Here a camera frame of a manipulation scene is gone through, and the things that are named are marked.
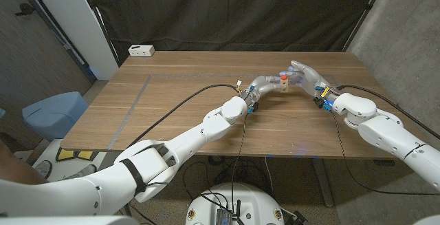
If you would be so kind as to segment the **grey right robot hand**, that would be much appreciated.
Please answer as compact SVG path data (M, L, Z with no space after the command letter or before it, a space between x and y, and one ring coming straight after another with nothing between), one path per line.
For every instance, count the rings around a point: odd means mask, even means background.
M321 98L323 91L331 85L316 70L300 63L291 61L291 66L287 71L279 73L279 76L286 75L289 81L303 88L309 95Z

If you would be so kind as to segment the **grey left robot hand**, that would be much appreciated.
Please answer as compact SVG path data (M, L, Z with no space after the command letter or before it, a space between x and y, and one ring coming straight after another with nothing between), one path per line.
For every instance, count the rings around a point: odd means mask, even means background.
M248 107L251 107L263 94L276 89L287 91L288 83L284 83L280 76L259 76L250 83L247 89L241 92L240 97Z

